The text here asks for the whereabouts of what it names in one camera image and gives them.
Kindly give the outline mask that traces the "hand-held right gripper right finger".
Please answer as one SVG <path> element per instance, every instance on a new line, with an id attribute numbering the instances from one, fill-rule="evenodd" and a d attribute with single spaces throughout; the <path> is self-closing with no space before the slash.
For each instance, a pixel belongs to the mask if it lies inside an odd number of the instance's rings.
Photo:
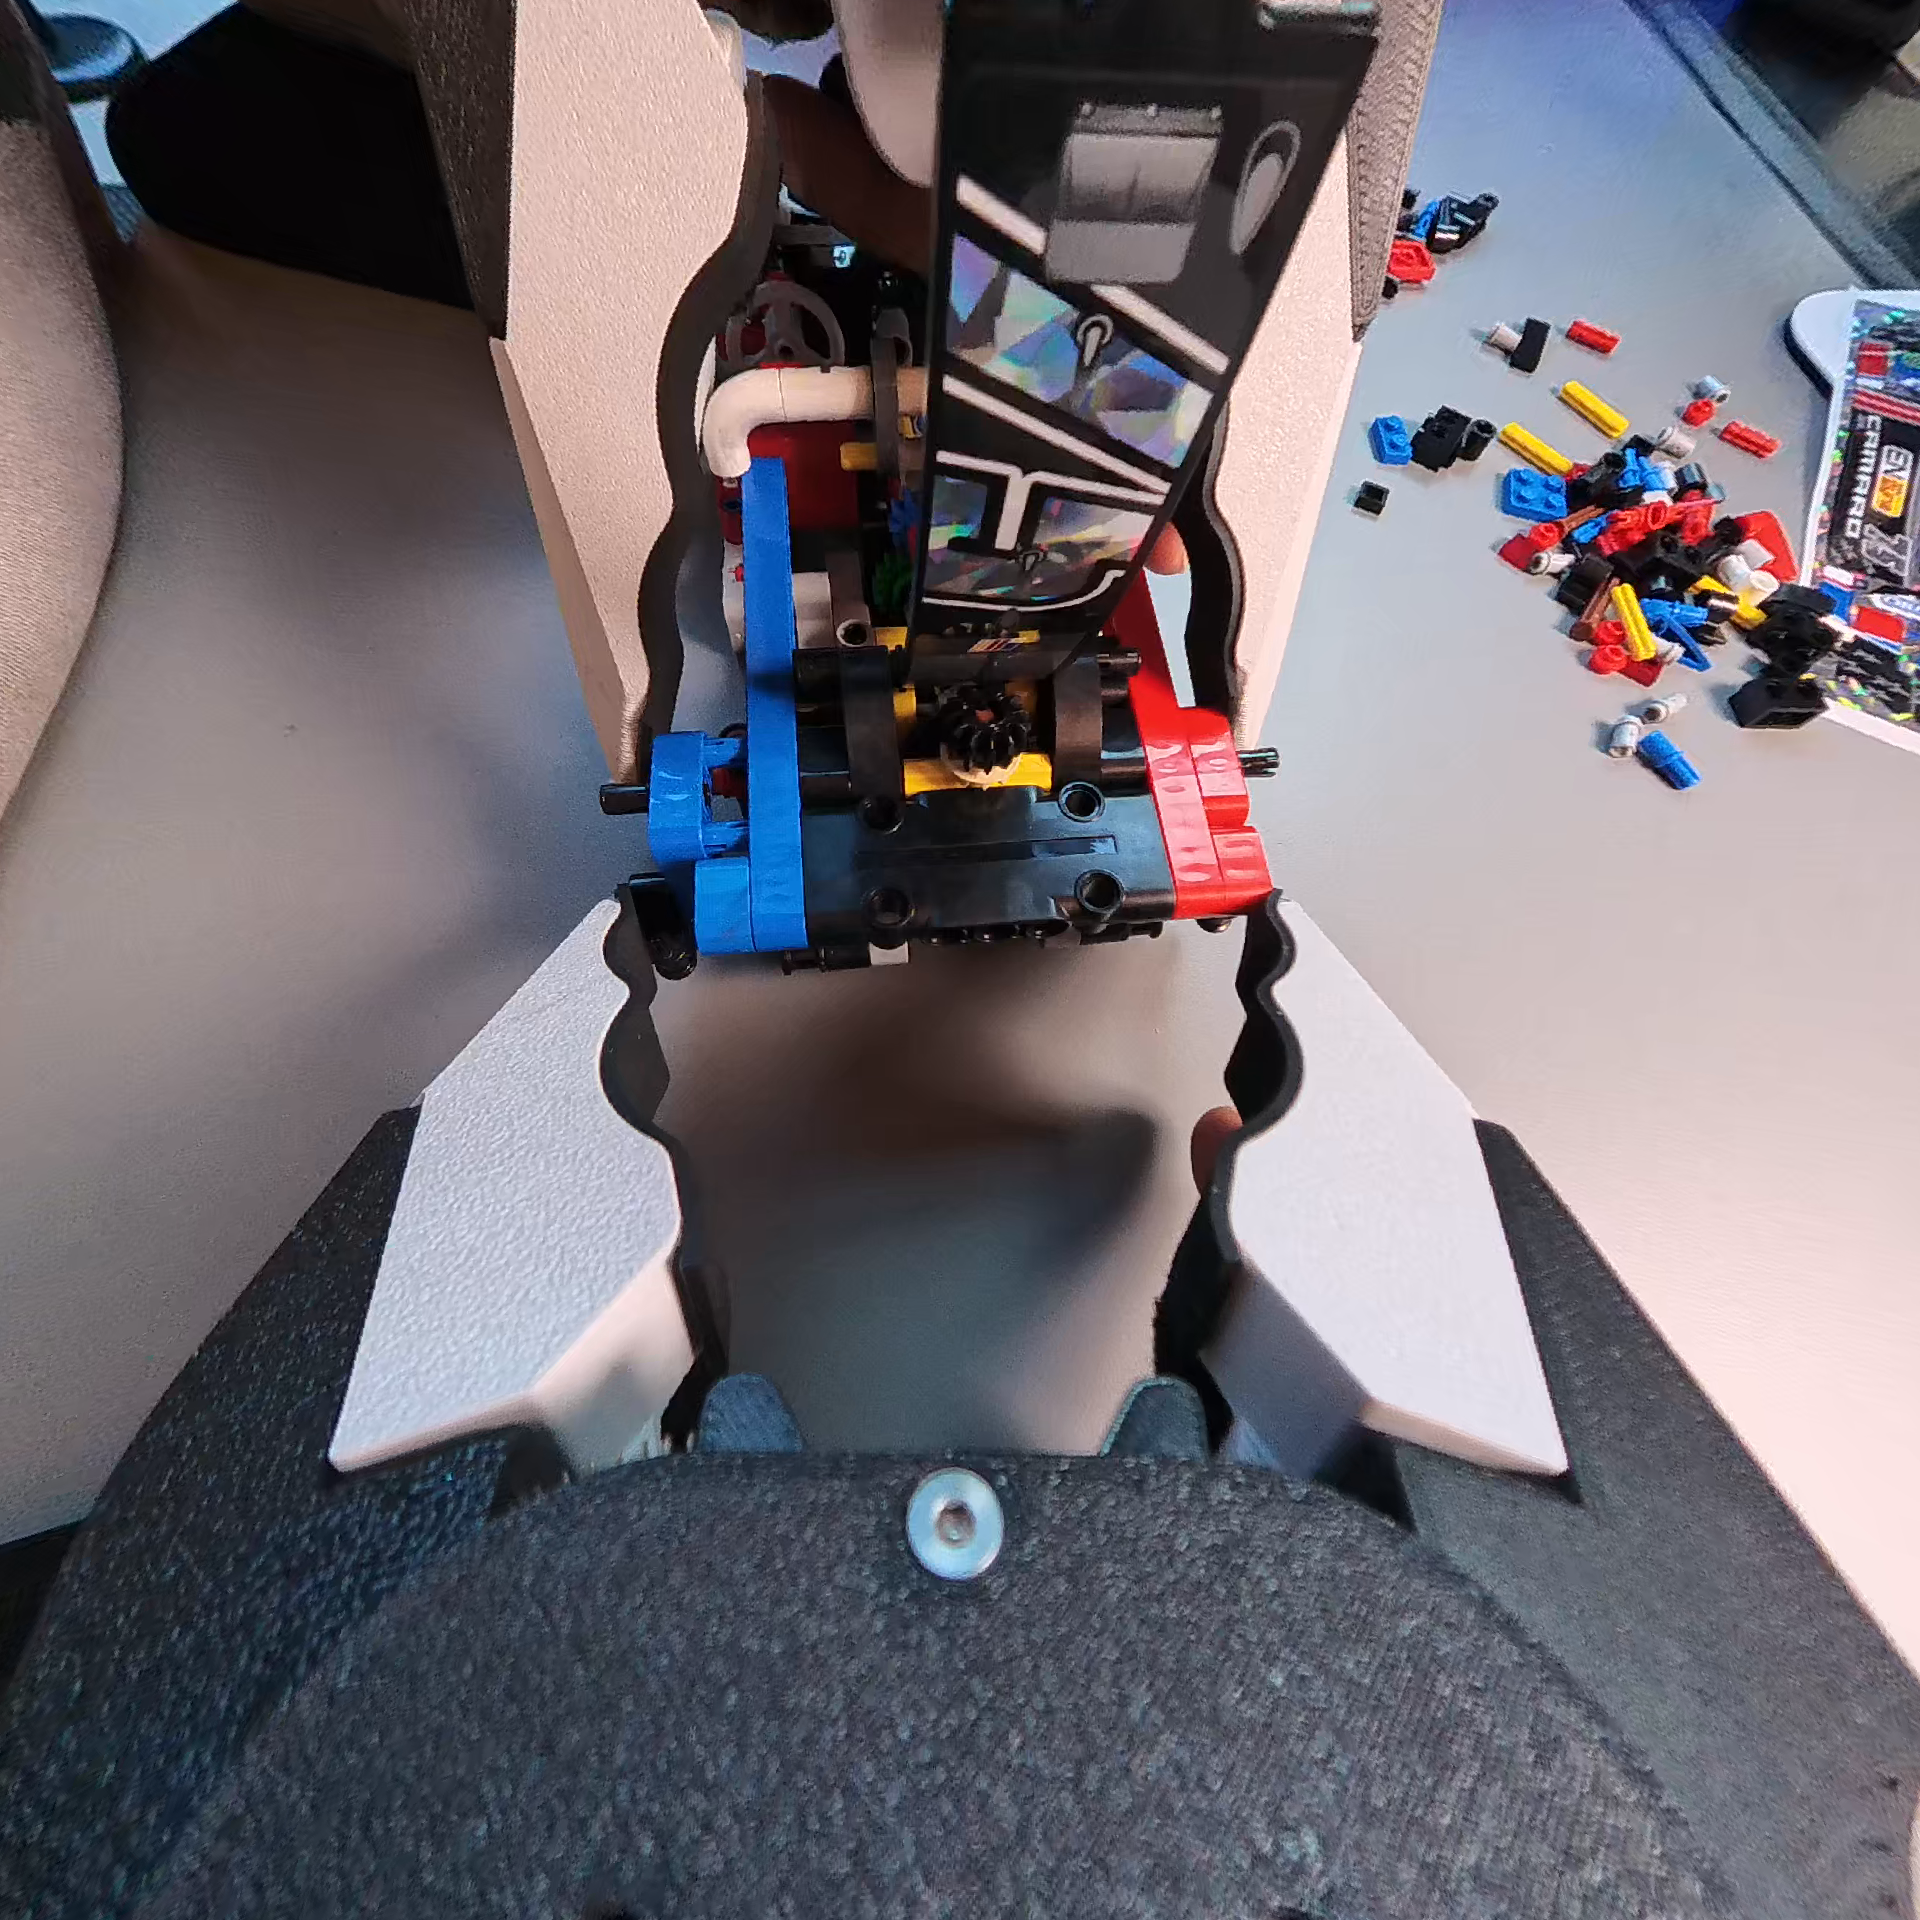
<path id="1" fill-rule="evenodd" d="M 1236 997 L 1240 1124 L 1185 1236 L 1185 1372 L 1223 1454 L 1309 1478 L 1378 1433 L 1560 1476 L 1468 1097 L 1283 896 L 1247 922 Z"/>

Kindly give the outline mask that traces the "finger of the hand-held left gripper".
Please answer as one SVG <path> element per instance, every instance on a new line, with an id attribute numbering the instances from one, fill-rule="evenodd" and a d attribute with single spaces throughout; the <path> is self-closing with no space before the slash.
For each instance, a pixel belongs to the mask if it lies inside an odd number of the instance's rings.
<path id="1" fill-rule="evenodd" d="M 1212 466 L 1180 508 L 1200 704 L 1272 707 L 1359 361 L 1351 158 L 1335 148 L 1234 378 Z"/>
<path id="2" fill-rule="evenodd" d="M 635 776 L 682 683 L 701 369 L 770 245 L 778 144 L 738 30 L 698 5 L 517 5 L 493 340 L 588 713 Z"/>

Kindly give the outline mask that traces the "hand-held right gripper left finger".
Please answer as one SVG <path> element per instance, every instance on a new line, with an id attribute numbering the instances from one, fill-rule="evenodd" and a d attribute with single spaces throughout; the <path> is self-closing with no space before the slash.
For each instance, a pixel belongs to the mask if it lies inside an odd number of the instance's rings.
<path id="1" fill-rule="evenodd" d="M 728 1284 L 658 1129 L 652 894 L 597 902 L 425 1088 L 330 1462 L 537 1429 L 597 1472 L 679 1444 Z"/>

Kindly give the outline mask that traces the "lego car model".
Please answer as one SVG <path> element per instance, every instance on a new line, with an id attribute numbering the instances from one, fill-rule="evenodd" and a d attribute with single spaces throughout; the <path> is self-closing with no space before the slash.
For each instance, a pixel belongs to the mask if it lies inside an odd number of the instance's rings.
<path id="1" fill-rule="evenodd" d="M 604 785 L 656 971 L 1226 928 L 1265 712 L 1194 696 L 1180 508 L 1378 5 L 941 5 L 928 274 L 794 201 L 699 389 L 720 726 Z"/>

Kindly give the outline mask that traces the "pile of mixed lego pieces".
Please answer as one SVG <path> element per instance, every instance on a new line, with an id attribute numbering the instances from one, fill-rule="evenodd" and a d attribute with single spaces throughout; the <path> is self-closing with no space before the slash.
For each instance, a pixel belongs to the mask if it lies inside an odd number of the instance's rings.
<path id="1" fill-rule="evenodd" d="M 1797 731 L 1881 696 L 1896 720 L 1914 717 L 1908 630 L 1857 562 L 1820 557 L 1824 521 L 1797 542 L 1780 514 L 1715 470 L 1783 456 L 1780 437 L 1733 411 L 1721 379 L 1692 379 L 1643 427 L 1589 379 L 1564 378 L 1552 395 L 1587 444 L 1560 449 L 1528 422 L 1440 403 L 1417 419 L 1371 419 L 1368 451 L 1386 473 L 1496 461 L 1498 557 L 1547 585 L 1601 680 L 1656 691 L 1676 670 L 1711 673 L 1735 642 L 1748 654 L 1729 697 L 1741 729 Z"/>

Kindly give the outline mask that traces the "person's left hand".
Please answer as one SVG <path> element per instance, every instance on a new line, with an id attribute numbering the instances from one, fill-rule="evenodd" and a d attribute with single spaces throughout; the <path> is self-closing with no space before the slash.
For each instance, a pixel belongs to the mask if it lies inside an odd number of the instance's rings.
<path id="1" fill-rule="evenodd" d="M 930 193 L 881 155 L 851 90 L 785 76 L 763 76 L 760 88 L 791 198 L 887 267 L 924 278 L 938 234 Z"/>

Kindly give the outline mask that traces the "pile of black blue pins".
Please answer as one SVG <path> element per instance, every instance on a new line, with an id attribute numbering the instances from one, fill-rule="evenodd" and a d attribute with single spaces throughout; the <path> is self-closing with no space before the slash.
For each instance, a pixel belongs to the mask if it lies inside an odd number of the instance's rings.
<path id="1" fill-rule="evenodd" d="M 1427 285 L 1435 264 L 1476 240 L 1498 209 L 1496 193 L 1423 198 L 1416 188 L 1404 188 L 1386 260 L 1384 299 L 1392 302 L 1411 285 Z"/>

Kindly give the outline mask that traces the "black quilted chair seat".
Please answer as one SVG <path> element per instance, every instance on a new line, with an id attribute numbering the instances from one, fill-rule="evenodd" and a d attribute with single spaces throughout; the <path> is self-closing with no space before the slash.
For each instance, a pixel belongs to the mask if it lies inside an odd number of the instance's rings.
<path id="1" fill-rule="evenodd" d="M 229 5 L 127 84 L 113 161 L 215 250 L 507 329 L 514 3 Z"/>

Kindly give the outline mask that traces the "holographic sticker sheet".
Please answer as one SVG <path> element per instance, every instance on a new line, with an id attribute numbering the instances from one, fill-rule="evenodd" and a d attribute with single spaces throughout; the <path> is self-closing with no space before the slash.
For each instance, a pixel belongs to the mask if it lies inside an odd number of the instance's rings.
<path id="1" fill-rule="evenodd" d="M 1840 618 L 1815 665 L 1832 717 L 1917 748 L 1917 293 L 1804 299 L 1787 342 L 1832 397 L 1804 584 Z"/>

